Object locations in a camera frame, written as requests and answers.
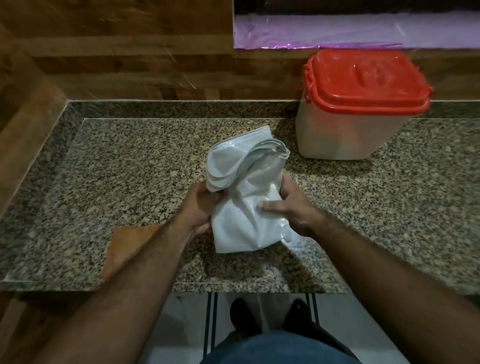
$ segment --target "container handle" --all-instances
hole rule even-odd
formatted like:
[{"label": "container handle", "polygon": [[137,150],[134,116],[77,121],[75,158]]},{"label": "container handle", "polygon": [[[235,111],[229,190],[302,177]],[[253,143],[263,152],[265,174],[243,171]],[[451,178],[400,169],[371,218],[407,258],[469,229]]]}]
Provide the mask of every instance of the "container handle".
[{"label": "container handle", "polygon": [[312,102],[311,89],[313,86],[313,80],[310,78],[311,69],[308,64],[303,65],[303,88],[305,91],[305,102],[310,104]]}]

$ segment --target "plastic bag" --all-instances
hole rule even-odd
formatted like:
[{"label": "plastic bag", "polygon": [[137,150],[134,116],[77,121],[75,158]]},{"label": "plastic bag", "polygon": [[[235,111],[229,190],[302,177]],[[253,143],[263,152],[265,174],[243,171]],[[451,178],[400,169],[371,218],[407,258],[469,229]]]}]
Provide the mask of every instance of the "plastic bag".
[{"label": "plastic bag", "polygon": [[257,209],[260,201],[281,199],[278,191],[289,155],[285,144],[272,137],[269,126],[210,148],[207,188],[211,192],[228,189],[228,199],[212,214],[217,253],[254,251],[280,240],[291,241],[287,219]]}]

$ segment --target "red plastic lid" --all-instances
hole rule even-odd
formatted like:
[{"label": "red plastic lid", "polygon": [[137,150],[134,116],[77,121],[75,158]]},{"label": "red plastic lid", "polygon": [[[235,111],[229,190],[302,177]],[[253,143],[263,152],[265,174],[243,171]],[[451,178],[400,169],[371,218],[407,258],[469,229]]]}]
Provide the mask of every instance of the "red plastic lid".
[{"label": "red plastic lid", "polygon": [[396,50],[324,49],[303,66],[305,100],[336,114],[419,115],[429,87]]}]

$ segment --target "shoe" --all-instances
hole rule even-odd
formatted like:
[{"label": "shoe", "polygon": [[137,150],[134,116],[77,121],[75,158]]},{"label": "shoe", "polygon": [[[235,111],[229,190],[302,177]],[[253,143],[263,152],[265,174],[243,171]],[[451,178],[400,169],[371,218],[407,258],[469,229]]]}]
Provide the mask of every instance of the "shoe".
[{"label": "shoe", "polygon": [[230,320],[235,330],[244,338],[262,333],[262,329],[255,322],[251,311],[242,298],[233,301],[230,307]]},{"label": "shoe", "polygon": [[293,302],[290,311],[285,317],[283,329],[285,331],[295,332],[297,331],[296,329],[310,322],[312,322],[310,309],[304,301],[297,299]]}]

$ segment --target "wooden cutting board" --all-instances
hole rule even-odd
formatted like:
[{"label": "wooden cutting board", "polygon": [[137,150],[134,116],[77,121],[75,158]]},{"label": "wooden cutting board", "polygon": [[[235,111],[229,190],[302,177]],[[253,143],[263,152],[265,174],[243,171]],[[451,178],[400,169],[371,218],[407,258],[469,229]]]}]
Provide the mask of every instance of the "wooden cutting board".
[{"label": "wooden cutting board", "polygon": [[100,279],[107,280],[119,270],[152,237],[162,224],[148,226],[119,226],[113,229],[107,258]]}]

